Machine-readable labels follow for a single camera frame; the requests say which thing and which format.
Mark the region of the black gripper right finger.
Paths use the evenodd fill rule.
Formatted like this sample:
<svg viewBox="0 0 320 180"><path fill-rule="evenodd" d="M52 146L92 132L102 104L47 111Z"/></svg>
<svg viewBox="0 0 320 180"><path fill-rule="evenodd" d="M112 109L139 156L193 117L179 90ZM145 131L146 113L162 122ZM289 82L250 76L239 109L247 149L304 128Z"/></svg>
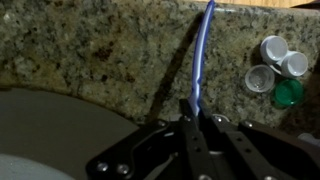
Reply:
<svg viewBox="0 0 320 180"><path fill-rule="evenodd" d="M253 120L233 125L202 103L199 125L240 180L320 180L320 149Z"/></svg>

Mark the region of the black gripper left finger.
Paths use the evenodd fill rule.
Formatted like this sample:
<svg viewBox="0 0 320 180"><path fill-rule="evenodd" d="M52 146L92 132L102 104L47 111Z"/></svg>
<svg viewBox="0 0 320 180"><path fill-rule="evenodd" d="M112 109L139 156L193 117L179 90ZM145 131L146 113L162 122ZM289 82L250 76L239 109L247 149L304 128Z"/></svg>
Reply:
<svg viewBox="0 0 320 180"><path fill-rule="evenodd" d="M173 180L199 180L207 174L207 146L197 118L186 99L179 101L176 121L155 120L144 125L86 165L89 180L143 180L154 169L167 167Z"/></svg>

